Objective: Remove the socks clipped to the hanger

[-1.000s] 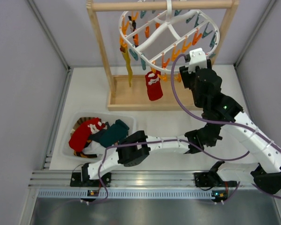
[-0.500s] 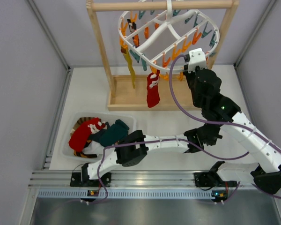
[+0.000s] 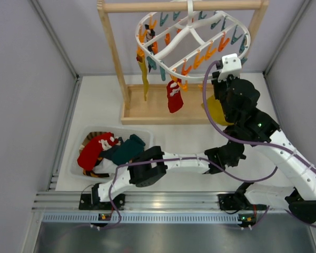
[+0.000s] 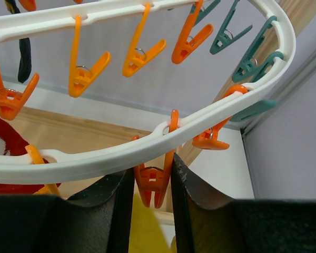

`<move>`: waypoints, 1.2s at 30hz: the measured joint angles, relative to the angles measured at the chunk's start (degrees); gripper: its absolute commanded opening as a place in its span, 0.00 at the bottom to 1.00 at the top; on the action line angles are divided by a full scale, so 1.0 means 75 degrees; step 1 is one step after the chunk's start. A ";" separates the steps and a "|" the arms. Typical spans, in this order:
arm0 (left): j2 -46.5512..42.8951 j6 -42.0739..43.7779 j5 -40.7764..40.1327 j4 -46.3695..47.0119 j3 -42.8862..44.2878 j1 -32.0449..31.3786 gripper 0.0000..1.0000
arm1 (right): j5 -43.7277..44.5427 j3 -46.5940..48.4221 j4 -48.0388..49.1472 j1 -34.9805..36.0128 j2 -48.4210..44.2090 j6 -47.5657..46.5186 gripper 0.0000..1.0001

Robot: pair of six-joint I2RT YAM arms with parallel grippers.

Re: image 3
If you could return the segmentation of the teal sock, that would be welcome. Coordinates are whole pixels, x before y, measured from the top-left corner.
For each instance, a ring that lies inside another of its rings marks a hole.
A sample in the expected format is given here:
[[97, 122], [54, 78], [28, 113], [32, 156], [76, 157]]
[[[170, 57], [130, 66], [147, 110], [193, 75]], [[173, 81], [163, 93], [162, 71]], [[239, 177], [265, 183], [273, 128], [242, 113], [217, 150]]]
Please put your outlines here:
[[138, 154], [142, 153], [144, 147], [145, 142], [136, 134], [131, 134], [130, 137], [112, 154], [111, 161], [118, 166], [125, 164]]

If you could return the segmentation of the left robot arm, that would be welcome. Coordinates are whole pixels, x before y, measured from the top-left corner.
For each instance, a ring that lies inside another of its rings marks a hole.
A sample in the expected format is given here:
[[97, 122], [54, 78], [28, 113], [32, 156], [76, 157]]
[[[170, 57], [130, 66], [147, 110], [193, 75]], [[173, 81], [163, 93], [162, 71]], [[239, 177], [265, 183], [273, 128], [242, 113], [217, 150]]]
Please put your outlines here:
[[130, 163], [109, 166], [114, 177], [92, 187], [92, 203], [110, 202], [132, 187], [149, 187], [168, 173], [216, 174], [226, 167], [236, 167], [244, 159], [244, 146], [231, 141], [198, 154], [168, 153], [154, 146]]

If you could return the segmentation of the white round clip hanger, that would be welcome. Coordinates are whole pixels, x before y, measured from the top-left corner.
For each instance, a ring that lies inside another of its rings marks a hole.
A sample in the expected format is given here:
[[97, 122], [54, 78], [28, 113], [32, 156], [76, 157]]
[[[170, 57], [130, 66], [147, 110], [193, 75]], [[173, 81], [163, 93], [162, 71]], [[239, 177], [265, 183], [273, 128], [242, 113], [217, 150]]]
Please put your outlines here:
[[[155, 31], [149, 42], [145, 24]], [[224, 11], [150, 12], [137, 24], [135, 39], [147, 73], [158, 72], [162, 81], [168, 76], [197, 80], [202, 66], [233, 53], [244, 63], [251, 45], [248, 28]], [[155, 55], [147, 49], [153, 42], [158, 46]]]

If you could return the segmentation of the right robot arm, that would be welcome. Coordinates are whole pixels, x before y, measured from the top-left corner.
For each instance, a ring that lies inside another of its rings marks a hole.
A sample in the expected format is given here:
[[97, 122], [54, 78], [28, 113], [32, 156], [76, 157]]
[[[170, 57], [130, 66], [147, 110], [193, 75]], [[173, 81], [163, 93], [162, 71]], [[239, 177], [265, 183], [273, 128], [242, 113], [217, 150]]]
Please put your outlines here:
[[242, 207], [266, 205], [282, 208], [302, 222], [316, 222], [316, 168], [290, 143], [280, 126], [256, 105], [260, 92], [245, 79], [212, 73], [214, 97], [229, 125], [220, 132], [239, 149], [250, 145], [266, 156], [292, 183], [276, 187], [244, 182], [235, 192]]

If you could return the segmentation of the red sock with white pattern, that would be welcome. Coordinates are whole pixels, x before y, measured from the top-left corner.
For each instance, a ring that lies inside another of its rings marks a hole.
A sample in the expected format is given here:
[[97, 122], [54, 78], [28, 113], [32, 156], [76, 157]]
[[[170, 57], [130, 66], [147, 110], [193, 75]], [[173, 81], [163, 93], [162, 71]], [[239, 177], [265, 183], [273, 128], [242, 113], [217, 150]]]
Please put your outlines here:
[[184, 103], [181, 96], [181, 88], [175, 81], [170, 81], [166, 86], [167, 107], [170, 113], [180, 110]]

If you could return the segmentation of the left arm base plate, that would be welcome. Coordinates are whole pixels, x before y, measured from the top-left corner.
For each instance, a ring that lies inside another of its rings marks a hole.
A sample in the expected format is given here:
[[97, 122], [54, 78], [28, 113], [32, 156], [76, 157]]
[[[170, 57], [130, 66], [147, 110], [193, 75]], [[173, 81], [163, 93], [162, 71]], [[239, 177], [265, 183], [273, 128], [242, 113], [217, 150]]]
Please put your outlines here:
[[[120, 194], [113, 200], [115, 206], [119, 210], [123, 210], [125, 205], [125, 194]], [[111, 202], [100, 202], [98, 200], [93, 200], [91, 193], [83, 193], [80, 197], [79, 210], [107, 210], [111, 211], [113, 208]]]

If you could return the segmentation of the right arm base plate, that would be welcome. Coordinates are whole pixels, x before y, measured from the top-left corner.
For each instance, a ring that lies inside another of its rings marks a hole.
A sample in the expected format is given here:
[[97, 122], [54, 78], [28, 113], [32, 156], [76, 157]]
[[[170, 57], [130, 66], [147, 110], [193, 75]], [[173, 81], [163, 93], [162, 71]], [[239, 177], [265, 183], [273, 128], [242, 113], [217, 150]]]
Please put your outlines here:
[[219, 207], [222, 211], [253, 211], [256, 208], [257, 211], [266, 210], [266, 205], [252, 204], [244, 195], [237, 193], [225, 193], [219, 194]]

